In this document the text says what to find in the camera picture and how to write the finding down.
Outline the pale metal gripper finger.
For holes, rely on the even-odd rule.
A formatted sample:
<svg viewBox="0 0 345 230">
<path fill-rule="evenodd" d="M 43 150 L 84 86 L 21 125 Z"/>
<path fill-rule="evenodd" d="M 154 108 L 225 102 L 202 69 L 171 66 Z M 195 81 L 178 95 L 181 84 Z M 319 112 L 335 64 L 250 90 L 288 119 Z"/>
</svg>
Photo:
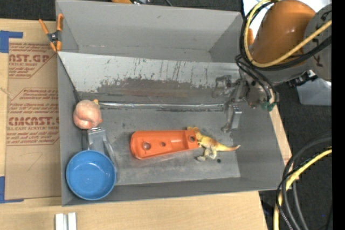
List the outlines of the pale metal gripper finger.
<svg viewBox="0 0 345 230">
<path fill-rule="evenodd" d="M 224 75 L 216 78 L 216 84 L 212 91 L 213 98 L 220 99 L 230 98 L 236 87 L 236 83 L 232 81 L 231 75 Z"/>
<path fill-rule="evenodd" d="M 226 114 L 226 123 L 221 127 L 222 132 L 230 133 L 239 128 L 242 110 L 238 103 L 226 102 L 224 104 L 224 112 Z"/>
</svg>

